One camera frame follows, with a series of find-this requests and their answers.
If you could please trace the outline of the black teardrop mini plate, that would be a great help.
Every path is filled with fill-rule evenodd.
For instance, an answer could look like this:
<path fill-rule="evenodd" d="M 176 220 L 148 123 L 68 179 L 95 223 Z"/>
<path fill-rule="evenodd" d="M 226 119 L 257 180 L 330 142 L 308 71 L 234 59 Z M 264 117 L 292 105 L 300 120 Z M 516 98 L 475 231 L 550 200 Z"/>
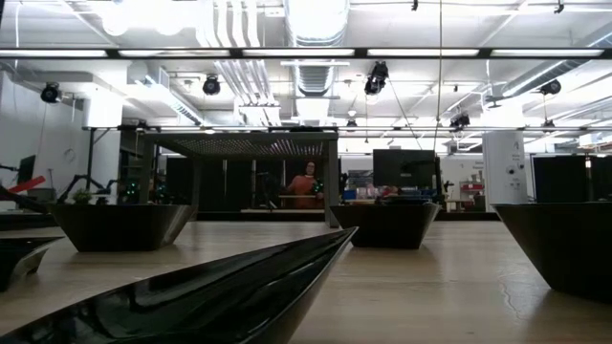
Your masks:
<path fill-rule="evenodd" d="M 350 227 L 131 283 L 42 316 L 0 344 L 288 344 Z"/>
<path fill-rule="evenodd" d="M 37 273 L 48 249 L 62 237 L 0 238 L 0 292 Z"/>

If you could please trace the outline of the black square plate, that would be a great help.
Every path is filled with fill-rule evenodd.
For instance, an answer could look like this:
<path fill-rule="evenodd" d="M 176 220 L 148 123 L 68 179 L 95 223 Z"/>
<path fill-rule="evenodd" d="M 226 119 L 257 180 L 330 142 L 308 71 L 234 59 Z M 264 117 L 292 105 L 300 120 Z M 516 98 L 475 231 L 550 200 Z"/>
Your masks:
<path fill-rule="evenodd" d="M 185 204 L 54 204 L 56 223 L 79 252 L 153 251 L 174 243 L 196 212 Z"/>

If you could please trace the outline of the black wavy square bowl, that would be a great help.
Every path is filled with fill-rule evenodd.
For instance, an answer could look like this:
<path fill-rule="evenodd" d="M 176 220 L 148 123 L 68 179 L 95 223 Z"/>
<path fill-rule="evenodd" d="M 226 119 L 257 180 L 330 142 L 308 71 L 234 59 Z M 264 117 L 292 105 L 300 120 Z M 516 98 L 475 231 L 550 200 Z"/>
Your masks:
<path fill-rule="evenodd" d="M 330 207 L 342 228 L 357 228 L 354 247 L 399 249 L 419 249 L 440 208 L 432 203 Z"/>
<path fill-rule="evenodd" d="M 493 208 L 551 289 L 612 304 L 612 202 Z"/>

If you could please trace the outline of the person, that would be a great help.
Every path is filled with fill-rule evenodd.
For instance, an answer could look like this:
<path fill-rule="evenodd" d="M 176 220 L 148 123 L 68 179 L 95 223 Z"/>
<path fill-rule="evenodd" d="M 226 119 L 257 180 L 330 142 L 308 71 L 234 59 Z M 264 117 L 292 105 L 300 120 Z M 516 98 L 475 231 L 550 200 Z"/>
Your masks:
<path fill-rule="evenodd" d="M 296 175 L 286 187 L 286 192 L 295 196 L 293 200 L 295 208 L 323 208 L 323 193 L 316 191 L 318 182 L 315 173 L 316 163 L 314 161 L 307 161 L 304 173 Z"/>

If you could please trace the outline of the black computer monitor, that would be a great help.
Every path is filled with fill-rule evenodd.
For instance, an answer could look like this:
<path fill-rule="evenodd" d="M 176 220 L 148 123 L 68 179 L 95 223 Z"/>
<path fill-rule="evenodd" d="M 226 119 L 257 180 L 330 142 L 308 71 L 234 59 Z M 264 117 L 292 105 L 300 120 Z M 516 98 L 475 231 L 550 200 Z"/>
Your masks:
<path fill-rule="evenodd" d="M 436 174 L 431 150 L 378 149 L 373 151 L 375 186 L 432 188 Z"/>

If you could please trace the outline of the white round column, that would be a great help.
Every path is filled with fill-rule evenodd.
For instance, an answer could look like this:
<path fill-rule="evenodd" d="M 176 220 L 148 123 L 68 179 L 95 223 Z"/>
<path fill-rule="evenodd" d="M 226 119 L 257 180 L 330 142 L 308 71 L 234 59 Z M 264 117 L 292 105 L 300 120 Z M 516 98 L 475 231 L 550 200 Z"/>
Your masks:
<path fill-rule="evenodd" d="M 528 202 L 523 133 L 493 131 L 483 135 L 486 205 Z"/>

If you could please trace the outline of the black partition panel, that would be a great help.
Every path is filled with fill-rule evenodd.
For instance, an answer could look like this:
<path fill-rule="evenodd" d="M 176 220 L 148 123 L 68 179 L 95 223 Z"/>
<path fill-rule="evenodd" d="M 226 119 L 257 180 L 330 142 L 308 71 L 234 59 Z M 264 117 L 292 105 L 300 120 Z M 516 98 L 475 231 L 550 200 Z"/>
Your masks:
<path fill-rule="evenodd" d="M 612 156 L 535 156 L 537 203 L 612 202 Z"/>

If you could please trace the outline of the red bar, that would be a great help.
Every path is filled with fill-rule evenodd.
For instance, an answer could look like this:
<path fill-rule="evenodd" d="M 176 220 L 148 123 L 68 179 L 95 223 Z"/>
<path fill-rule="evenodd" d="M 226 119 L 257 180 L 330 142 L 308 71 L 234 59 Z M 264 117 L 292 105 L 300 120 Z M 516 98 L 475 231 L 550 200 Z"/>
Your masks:
<path fill-rule="evenodd" d="M 42 184 L 44 182 L 46 182 L 46 179 L 43 176 L 38 176 L 38 177 L 35 177 L 35 178 L 33 178 L 31 180 L 28 180 L 26 182 L 19 183 L 18 185 L 9 188 L 8 191 L 10 193 L 18 194 L 20 192 L 28 191 L 30 189 L 33 189 L 36 186 L 38 186 L 38 185 L 40 185 L 40 184 Z"/>

